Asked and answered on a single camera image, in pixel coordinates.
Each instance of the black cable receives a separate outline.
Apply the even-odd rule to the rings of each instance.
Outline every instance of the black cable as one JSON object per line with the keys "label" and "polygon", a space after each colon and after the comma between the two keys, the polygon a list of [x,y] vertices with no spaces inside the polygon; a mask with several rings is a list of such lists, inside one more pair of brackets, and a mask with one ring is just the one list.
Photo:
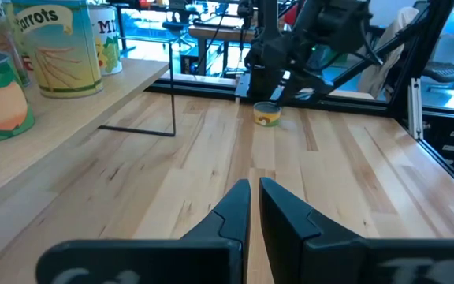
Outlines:
{"label": "black cable", "polygon": [[246,40],[246,35],[248,34],[248,29],[244,29],[241,27],[241,35],[240,35],[240,58],[237,61],[236,72],[240,68],[240,62],[243,59],[243,49],[244,49],[244,41]]}
{"label": "black cable", "polygon": [[367,52],[374,58],[374,59],[370,59],[370,58],[367,58],[365,57],[366,60],[370,61],[370,62],[373,62],[375,65],[383,65],[385,64],[381,58],[378,57],[378,55],[374,52],[374,50],[372,50],[372,47],[370,46],[370,44],[367,42],[367,37],[366,37],[366,28],[365,28],[365,25],[364,25],[364,22],[360,22],[360,32],[362,33],[362,41],[363,41],[363,44],[365,45],[366,49],[367,49]]}
{"label": "black cable", "polygon": [[213,38],[211,39],[210,41],[210,44],[206,47],[206,52],[204,52],[203,56],[201,56],[200,60],[199,60],[199,64],[197,65],[197,70],[195,71],[195,74],[197,75],[197,72],[199,70],[199,67],[201,66],[201,63],[203,63],[203,60],[204,58],[207,56],[208,54],[208,50],[210,49],[211,47],[211,44],[213,44],[213,41],[217,38],[217,34],[218,34],[218,31],[220,31],[220,27],[221,27],[221,21],[224,19],[224,16],[227,14],[227,9],[224,10],[224,13],[221,15],[221,18],[220,18],[220,22],[218,22],[218,26],[217,26],[217,30],[214,31],[214,34],[213,34]]}
{"label": "black cable", "polygon": [[370,63],[372,63],[372,64],[374,64],[374,65],[378,65],[378,64],[379,64],[378,62],[376,62],[376,61],[373,60],[372,58],[368,58],[367,56],[365,56],[365,55],[363,55],[363,54],[360,54],[360,53],[358,53],[358,52],[353,52],[352,54],[355,55],[356,57],[358,57],[358,58],[360,58],[360,59],[362,59],[362,60],[368,61],[368,62],[370,62]]}

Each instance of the yellow can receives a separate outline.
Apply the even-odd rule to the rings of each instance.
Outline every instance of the yellow can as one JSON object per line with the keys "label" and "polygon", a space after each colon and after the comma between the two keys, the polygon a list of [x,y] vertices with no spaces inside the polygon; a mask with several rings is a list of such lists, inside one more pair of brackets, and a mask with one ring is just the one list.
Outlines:
{"label": "yellow can", "polygon": [[41,93],[77,98],[102,90],[87,1],[13,0]]}
{"label": "yellow can", "polygon": [[255,123],[271,127],[280,123],[281,107],[272,102],[260,102],[253,106]]}

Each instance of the white can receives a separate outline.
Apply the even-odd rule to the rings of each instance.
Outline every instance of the white can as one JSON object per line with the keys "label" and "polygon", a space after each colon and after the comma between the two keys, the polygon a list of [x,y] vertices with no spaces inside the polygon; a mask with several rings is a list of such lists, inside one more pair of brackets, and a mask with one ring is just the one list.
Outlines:
{"label": "white can", "polygon": [[117,10],[104,5],[89,5],[88,9],[101,75],[119,73],[122,61],[118,48]]}

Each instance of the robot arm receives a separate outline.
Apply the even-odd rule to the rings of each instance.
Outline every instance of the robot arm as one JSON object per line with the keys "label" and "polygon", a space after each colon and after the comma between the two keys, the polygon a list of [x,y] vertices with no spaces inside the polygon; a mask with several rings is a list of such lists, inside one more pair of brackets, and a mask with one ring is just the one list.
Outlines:
{"label": "robot arm", "polygon": [[282,35],[277,27],[277,0],[264,4],[263,30],[244,62],[249,69],[263,69],[264,78],[274,79],[270,85],[265,83],[267,97],[279,85],[284,71],[290,72],[280,102],[302,88],[318,92],[329,89],[331,83],[319,76],[327,65],[313,69],[308,64],[313,47],[328,45],[338,54],[354,53],[365,43],[364,27],[372,18],[368,1],[307,0],[292,32]]}

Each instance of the carrot illustration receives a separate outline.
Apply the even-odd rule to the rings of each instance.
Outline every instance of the carrot illustration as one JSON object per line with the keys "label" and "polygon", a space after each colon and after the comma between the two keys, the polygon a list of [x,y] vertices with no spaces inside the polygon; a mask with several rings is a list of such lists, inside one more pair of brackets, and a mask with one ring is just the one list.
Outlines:
{"label": "carrot illustration", "polygon": [[36,60],[38,61],[43,73],[45,74],[45,78],[49,85],[51,82],[51,77],[55,78],[59,82],[62,82],[69,88],[74,88],[71,84],[71,80],[81,80],[79,77],[71,74],[68,70],[57,66],[57,64],[55,64],[54,62],[54,60],[58,60],[61,62],[80,63],[81,60],[63,58],[62,56],[58,55],[73,51],[74,49],[72,47],[58,49],[38,47],[36,50]]}

